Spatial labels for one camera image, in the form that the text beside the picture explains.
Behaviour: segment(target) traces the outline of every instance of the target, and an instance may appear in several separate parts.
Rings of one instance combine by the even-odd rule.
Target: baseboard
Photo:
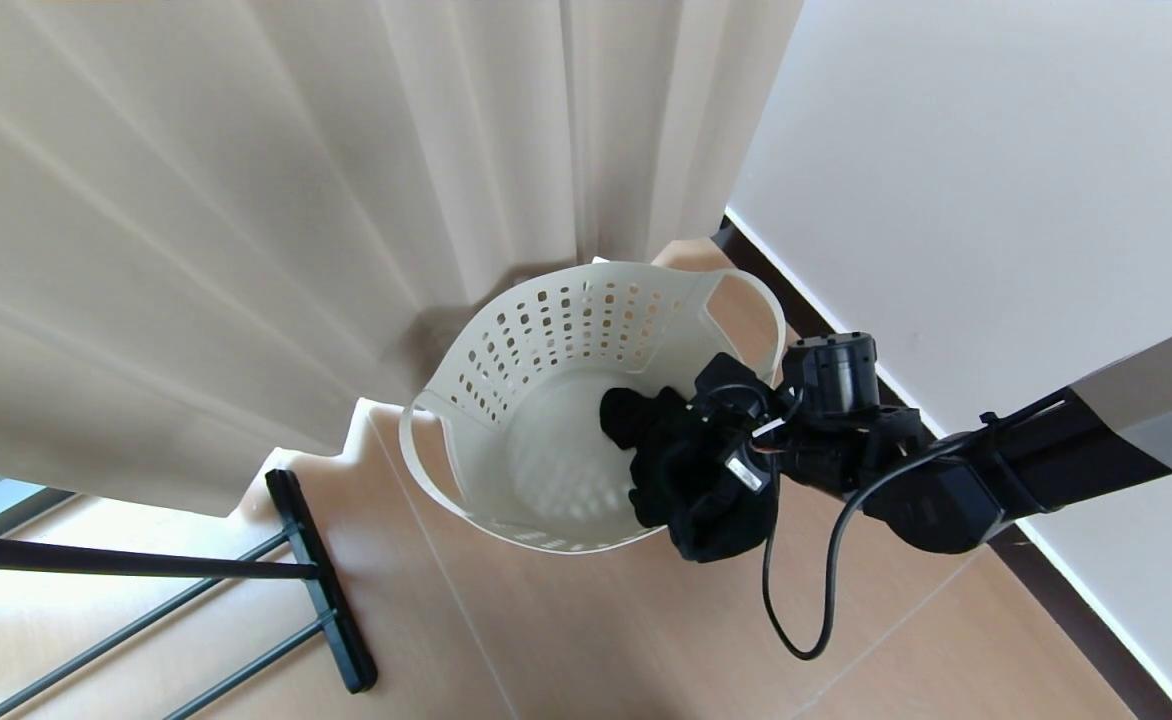
[[[732,220],[724,218],[715,242],[737,269],[759,278],[782,305],[786,322],[800,337],[833,332],[822,313],[804,299],[795,284],[770,261],[759,247],[747,238]],[[907,405],[881,379],[879,396],[887,405]],[[1145,667],[1134,659],[1124,643],[1075,592],[1075,587],[1052,568],[1037,546],[1016,527],[1003,530],[990,541],[990,546],[1022,585],[1040,602],[1052,619],[1065,630],[1067,637],[1081,648],[1102,678],[1111,685],[1122,701],[1136,716],[1150,720],[1172,719],[1172,701]]]

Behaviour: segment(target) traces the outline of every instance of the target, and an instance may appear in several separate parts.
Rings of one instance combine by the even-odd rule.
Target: beige curtain
[[[713,232],[798,6],[0,4],[0,474],[225,512],[510,283]]]

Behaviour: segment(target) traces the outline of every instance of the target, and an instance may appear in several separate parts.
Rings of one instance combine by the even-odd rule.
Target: cylindrical motor
[[[802,409],[841,417],[879,405],[875,340],[870,333],[808,337],[782,359],[783,382],[804,389]]]

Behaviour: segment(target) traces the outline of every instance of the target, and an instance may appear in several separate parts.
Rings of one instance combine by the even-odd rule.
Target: laundry basket
[[[653,395],[665,386],[691,398],[711,356],[737,356],[708,308],[728,276],[749,283],[772,310],[772,352],[752,368],[772,381],[784,320],[750,274],[640,263],[560,270],[496,297],[462,331],[400,420],[413,478],[484,532],[534,550],[599,552],[654,534],[638,524],[627,500],[635,451],[604,436],[600,398],[613,387]],[[422,464],[413,437],[417,410],[443,424],[458,502]]]

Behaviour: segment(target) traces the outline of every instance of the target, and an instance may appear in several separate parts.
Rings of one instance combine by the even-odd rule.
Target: black cloth
[[[676,390],[646,398],[631,388],[609,389],[599,420],[618,447],[635,448],[635,489],[628,493],[635,518],[645,528],[669,525],[683,559],[722,561],[768,537],[777,521],[777,493],[755,495],[724,468],[722,456],[741,437],[702,421]]]

